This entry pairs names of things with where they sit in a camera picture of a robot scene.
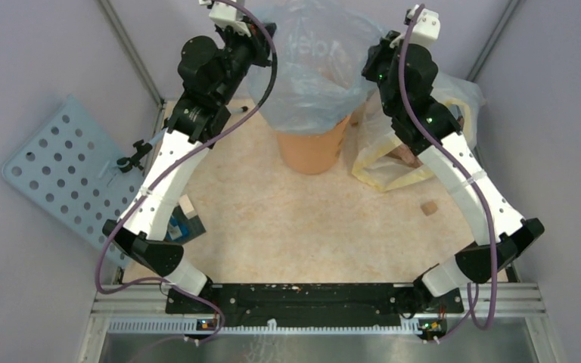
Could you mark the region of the light blue plastic trash bag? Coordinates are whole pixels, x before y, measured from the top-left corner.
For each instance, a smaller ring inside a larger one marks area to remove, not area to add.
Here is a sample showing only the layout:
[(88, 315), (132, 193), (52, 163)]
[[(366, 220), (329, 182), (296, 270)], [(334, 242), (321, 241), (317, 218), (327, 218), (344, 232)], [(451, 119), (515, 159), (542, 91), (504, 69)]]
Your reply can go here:
[(361, 72), (386, 34), (378, 22), (338, 1), (274, 1), (252, 12), (277, 26), (278, 72), (259, 109), (276, 132), (325, 133), (376, 89)]

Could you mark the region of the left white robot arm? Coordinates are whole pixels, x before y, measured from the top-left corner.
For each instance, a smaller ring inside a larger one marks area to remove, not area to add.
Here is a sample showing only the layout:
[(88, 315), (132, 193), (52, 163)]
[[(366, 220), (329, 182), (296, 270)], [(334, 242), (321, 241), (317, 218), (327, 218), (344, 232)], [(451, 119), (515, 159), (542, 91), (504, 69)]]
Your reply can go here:
[(163, 127), (154, 164), (134, 201), (102, 228), (106, 247), (114, 244), (151, 270), (154, 281), (173, 286), (184, 294), (184, 304), (198, 313), (211, 306), (212, 281), (186, 259), (182, 244), (166, 239), (169, 220), (195, 169), (232, 131), (225, 126), (231, 117), (228, 103), (249, 69), (271, 69), (266, 97), (278, 70), (276, 23), (240, 20), (217, 26), (216, 31), (223, 47), (208, 36), (196, 36), (183, 45), (178, 73), (184, 92)]

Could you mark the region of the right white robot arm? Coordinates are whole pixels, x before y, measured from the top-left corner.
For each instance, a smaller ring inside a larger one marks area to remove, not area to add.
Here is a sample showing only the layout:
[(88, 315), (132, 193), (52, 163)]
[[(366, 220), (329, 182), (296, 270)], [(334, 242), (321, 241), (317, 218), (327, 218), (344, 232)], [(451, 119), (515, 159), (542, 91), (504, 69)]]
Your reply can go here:
[(414, 281), (412, 302), (424, 312), (470, 282), (483, 284), (544, 233), (507, 203), (477, 162), (451, 111), (432, 95), (438, 67), (421, 45), (402, 51), (389, 31), (368, 50), (362, 76), (377, 85), (381, 109), (396, 137), (442, 182), (471, 228), (474, 240)]

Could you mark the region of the large translucent white trash bag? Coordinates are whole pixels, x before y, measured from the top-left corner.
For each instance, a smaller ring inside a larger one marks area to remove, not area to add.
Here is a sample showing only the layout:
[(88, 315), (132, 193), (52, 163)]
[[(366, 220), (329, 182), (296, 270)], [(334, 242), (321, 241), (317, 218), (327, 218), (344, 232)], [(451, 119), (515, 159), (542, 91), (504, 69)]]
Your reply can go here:
[[(477, 120), (486, 103), (478, 84), (439, 73), (433, 82), (433, 97), (458, 119), (469, 148), (477, 145)], [(419, 159), (409, 156), (381, 108), (379, 91), (373, 91), (361, 111), (357, 156), (352, 174), (380, 192), (413, 185), (434, 174)]]

